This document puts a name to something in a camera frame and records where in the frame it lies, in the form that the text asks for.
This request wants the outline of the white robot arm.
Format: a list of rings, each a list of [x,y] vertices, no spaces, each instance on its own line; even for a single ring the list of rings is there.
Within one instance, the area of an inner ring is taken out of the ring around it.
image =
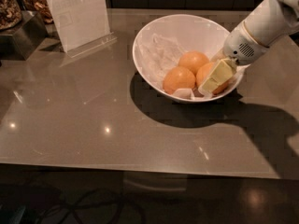
[[[299,0],[263,0],[227,36],[198,91],[211,97],[238,66],[254,63],[284,35],[299,31]]]

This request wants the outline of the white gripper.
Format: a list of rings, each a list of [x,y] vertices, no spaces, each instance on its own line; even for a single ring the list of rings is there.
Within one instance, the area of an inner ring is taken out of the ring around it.
[[[203,95],[212,95],[214,90],[235,75],[237,65],[254,63],[267,51],[268,48],[251,36],[242,21],[227,36],[223,48],[210,59],[214,62],[213,66],[199,85],[198,91]]]

